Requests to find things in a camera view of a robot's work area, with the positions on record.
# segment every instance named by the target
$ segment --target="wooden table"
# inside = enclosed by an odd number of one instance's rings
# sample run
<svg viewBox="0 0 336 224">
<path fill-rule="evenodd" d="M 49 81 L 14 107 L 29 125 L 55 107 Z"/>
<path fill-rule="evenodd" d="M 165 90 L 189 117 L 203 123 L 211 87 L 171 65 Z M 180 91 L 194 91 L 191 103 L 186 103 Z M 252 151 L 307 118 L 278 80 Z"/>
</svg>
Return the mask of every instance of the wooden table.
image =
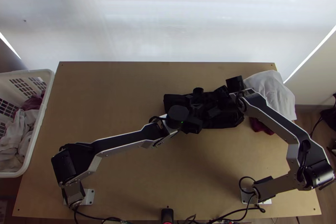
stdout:
<svg viewBox="0 0 336 224">
<path fill-rule="evenodd" d="M 270 69 L 276 69 L 273 63 L 61 62 L 13 215 L 73 218 L 50 162 L 63 144 L 139 130 L 151 116 L 164 114 L 165 93 L 185 94 L 194 87 L 213 91 L 227 78 Z M 195 213 L 197 219 L 213 219 L 245 207 L 240 177 L 258 180 L 287 173 L 286 152 L 283 140 L 254 133 L 248 120 L 232 129 L 180 133 L 159 148 L 103 159 L 97 172 L 82 181 L 96 190 L 94 204 L 80 210 L 100 217 L 157 220 L 160 209 L 170 206 L 175 219 Z M 321 214 L 314 190 L 284 192 L 272 202 L 264 206 L 266 213 L 249 211 L 247 218 Z"/>
</svg>

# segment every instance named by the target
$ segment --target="white cloth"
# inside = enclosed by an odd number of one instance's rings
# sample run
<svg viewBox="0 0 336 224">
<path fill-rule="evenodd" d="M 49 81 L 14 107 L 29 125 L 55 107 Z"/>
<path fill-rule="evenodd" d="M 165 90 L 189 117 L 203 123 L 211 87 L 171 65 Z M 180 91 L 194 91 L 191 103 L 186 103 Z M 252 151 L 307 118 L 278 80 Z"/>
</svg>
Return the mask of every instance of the white cloth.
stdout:
<svg viewBox="0 0 336 224">
<path fill-rule="evenodd" d="M 6 123 L 6 133 L 0 139 L 0 171 L 13 172 L 21 168 L 38 112 L 19 109 L 13 122 Z"/>
<path fill-rule="evenodd" d="M 266 98 L 268 105 L 288 120 L 296 120 L 295 96 L 284 85 L 280 73 L 269 70 L 253 74 L 244 80 L 247 88 L 252 88 Z"/>
<path fill-rule="evenodd" d="M 19 109 L 15 114 L 14 121 L 6 123 L 6 133 L 0 139 L 0 160 L 11 159 L 15 156 L 22 136 L 29 130 L 24 116 L 24 111 Z"/>
</svg>

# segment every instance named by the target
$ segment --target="laundry basket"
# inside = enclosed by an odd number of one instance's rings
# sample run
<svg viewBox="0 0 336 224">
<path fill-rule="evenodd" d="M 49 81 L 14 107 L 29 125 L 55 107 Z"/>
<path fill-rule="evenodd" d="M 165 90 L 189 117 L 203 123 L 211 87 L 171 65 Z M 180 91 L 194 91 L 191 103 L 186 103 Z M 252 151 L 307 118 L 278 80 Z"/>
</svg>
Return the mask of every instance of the laundry basket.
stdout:
<svg viewBox="0 0 336 224">
<path fill-rule="evenodd" d="M 49 69 L 0 74 L 0 138 L 5 134 L 6 122 L 13 120 L 15 111 L 23 105 L 24 101 L 33 95 L 40 95 L 45 90 L 22 167 L 16 172 L 0 172 L 0 177 L 18 177 L 27 170 L 45 115 L 53 80 L 54 73 Z"/>
</svg>

